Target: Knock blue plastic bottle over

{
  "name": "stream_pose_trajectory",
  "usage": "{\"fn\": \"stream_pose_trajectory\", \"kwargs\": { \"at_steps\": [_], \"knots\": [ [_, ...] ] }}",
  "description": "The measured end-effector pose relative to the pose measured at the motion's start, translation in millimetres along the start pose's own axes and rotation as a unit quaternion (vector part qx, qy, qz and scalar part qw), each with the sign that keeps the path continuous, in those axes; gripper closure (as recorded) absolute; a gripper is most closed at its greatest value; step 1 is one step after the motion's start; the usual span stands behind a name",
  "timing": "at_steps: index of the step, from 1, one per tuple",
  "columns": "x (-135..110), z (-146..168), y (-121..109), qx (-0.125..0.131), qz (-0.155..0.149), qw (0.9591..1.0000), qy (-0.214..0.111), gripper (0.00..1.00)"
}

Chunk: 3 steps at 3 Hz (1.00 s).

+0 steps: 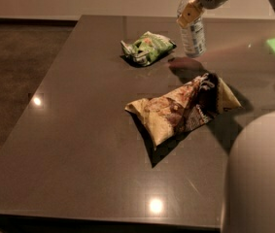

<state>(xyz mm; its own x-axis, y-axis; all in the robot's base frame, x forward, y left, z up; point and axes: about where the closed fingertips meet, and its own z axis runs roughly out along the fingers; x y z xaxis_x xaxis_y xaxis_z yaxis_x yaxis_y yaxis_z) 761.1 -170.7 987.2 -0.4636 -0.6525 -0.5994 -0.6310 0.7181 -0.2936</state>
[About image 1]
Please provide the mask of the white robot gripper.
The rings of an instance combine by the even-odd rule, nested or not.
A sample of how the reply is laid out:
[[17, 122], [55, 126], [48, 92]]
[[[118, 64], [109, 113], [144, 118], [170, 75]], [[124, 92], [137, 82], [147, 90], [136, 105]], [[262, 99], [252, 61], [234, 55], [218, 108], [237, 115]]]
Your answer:
[[228, 0], [181, 0], [177, 10], [177, 23], [186, 28], [204, 13], [204, 9], [216, 9]]

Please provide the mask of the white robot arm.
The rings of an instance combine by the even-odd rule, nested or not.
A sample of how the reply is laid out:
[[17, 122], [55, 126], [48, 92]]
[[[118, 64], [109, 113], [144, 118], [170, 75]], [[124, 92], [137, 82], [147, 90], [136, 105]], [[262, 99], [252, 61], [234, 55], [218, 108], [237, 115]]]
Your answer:
[[[227, 0], [193, 0], [186, 22]], [[275, 12], [275, 0], [268, 0]], [[275, 112], [248, 124], [238, 135], [225, 171], [221, 233], [275, 233]]]

